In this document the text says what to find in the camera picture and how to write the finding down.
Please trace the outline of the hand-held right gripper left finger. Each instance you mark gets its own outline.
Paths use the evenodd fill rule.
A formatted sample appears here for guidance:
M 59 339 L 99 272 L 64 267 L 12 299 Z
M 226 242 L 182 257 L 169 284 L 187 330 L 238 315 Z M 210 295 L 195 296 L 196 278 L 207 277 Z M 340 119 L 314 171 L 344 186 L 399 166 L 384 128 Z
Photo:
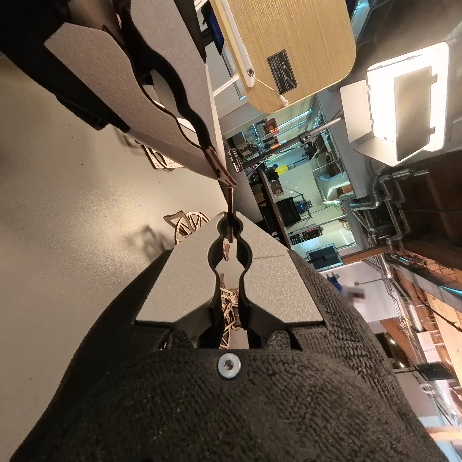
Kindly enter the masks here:
M 177 244 L 149 292 L 136 321 L 173 330 L 207 330 L 220 292 L 225 212 Z

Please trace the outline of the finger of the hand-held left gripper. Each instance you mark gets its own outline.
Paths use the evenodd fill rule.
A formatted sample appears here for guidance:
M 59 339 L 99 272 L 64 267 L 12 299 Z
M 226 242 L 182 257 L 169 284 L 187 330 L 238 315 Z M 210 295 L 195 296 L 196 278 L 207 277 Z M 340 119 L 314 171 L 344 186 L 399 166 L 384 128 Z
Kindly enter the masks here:
M 162 101 L 166 110 L 190 122 L 199 147 L 213 147 L 226 165 L 194 2 L 121 1 L 121 32 L 142 74 L 156 71 L 170 89 L 175 104 Z
M 187 139 L 176 118 L 147 96 L 129 57 L 109 33 L 65 22 L 44 45 L 121 118 L 130 137 L 195 173 L 220 178 L 213 157 Z

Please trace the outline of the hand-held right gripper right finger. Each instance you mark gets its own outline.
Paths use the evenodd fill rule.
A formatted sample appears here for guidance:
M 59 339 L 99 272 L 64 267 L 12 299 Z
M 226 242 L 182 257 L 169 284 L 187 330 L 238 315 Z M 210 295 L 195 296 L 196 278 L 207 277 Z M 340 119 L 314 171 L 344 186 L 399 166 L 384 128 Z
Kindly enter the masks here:
M 289 250 L 240 212 L 233 232 L 239 279 L 238 310 L 246 330 L 285 330 L 311 327 L 324 319 Z

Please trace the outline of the small wooden stick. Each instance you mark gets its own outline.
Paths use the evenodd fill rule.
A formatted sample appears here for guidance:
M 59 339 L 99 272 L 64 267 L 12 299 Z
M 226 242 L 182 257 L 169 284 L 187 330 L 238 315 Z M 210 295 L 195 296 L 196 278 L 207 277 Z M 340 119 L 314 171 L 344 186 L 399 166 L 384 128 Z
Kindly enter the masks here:
M 216 174 L 218 181 L 223 184 L 227 184 L 231 188 L 235 188 L 237 186 L 237 182 L 227 170 L 226 165 L 220 159 L 216 150 L 213 147 L 207 147 L 204 150 L 204 154 L 207 162 L 212 168 L 212 171 Z

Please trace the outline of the wooden bicycle model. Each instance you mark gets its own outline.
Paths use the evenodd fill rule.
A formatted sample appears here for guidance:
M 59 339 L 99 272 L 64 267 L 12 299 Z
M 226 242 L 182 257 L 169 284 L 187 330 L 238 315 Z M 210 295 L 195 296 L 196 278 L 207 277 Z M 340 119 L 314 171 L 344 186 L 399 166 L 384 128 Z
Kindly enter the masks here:
M 173 215 L 164 216 L 164 221 L 174 229 L 174 242 L 178 245 L 188 236 L 210 221 L 203 212 L 178 211 Z M 227 350 L 234 340 L 235 333 L 242 327 L 238 315 L 238 288 L 230 287 L 225 274 L 219 273 L 221 287 L 221 308 L 224 317 L 225 328 L 220 343 L 221 350 Z

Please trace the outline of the wooden parts sheet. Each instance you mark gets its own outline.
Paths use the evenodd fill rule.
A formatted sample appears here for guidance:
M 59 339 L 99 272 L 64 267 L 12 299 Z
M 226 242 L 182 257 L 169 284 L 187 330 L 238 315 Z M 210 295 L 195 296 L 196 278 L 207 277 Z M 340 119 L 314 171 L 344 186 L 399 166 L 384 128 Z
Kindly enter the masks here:
M 147 147 L 142 144 L 140 146 L 143 152 L 145 153 L 150 165 L 153 167 L 153 169 L 163 170 L 163 171 L 173 171 L 173 170 L 184 168 L 181 164 L 169 159 L 168 157 L 153 150 L 152 148 Z

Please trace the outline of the grey panel on stand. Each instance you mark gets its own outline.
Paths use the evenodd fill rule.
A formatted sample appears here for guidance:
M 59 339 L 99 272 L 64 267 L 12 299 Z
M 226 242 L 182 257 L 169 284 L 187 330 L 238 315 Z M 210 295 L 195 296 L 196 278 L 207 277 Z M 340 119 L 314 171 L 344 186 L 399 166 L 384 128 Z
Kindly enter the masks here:
M 319 272 L 343 265 L 342 257 L 335 244 L 327 244 L 306 251 L 306 257 L 307 262 Z

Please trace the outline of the black table label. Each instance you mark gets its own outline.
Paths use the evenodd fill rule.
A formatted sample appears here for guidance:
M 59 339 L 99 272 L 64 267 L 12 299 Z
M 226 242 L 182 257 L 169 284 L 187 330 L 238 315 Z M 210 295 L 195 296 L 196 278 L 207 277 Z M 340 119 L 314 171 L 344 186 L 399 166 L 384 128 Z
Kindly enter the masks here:
M 227 162 L 232 166 L 236 173 L 243 172 L 239 151 L 235 148 L 226 151 Z

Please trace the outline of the light wooden board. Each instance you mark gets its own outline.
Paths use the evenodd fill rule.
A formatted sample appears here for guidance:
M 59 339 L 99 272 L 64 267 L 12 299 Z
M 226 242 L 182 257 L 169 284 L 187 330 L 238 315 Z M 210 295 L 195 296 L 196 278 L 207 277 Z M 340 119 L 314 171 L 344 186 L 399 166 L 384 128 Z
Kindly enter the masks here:
M 211 1 L 250 105 L 271 114 L 343 80 L 356 59 L 344 0 Z

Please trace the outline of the grey ceiling pipes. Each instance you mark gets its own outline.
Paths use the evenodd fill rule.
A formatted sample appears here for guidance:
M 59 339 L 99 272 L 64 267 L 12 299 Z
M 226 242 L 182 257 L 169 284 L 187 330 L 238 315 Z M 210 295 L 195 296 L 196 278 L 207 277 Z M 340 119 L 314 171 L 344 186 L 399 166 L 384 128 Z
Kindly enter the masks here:
M 395 255 L 395 259 L 398 259 L 396 249 L 399 249 L 405 256 L 407 255 L 404 238 L 411 233 L 411 226 L 403 209 L 406 198 L 400 182 L 415 176 L 417 176 L 417 171 L 412 168 L 395 170 L 387 174 L 376 174 L 371 182 L 369 201 L 352 201 L 349 205 L 351 213 L 364 228 L 367 226 L 363 223 L 361 213 L 376 211 L 385 205 L 395 229 L 395 234 L 386 237 L 385 242 L 390 255 Z

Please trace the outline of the white light panel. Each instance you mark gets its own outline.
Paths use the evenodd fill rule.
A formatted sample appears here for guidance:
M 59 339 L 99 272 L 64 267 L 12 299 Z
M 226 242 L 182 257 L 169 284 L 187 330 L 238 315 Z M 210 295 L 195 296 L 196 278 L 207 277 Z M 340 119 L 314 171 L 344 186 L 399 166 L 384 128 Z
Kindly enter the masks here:
M 445 143 L 449 45 L 441 42 L 370 66 L 340 89 L 348 141 L 388 166 Z

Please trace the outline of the metal ventilation duct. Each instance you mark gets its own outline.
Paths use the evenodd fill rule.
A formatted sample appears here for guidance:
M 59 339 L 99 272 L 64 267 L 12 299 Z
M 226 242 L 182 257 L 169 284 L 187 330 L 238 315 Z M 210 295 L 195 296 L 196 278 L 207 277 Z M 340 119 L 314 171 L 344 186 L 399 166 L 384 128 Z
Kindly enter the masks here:
M 384 284 L 391 297 L 393 293 L 396 294 L 399 317 L 403 322 L 406 323 L 407 328 L 413 332 L 420 333 L 424 332 L 425 329 L 422 325 L 417 308 L 413 302 L 412 297 L 407 290 L 402 286 L 401 282 L 396 278 L 394 270 L 392 270 L 388 263 L 385 254 L 379 254 L 375 257 L 378 262 L 378 267 L 384 278 Z

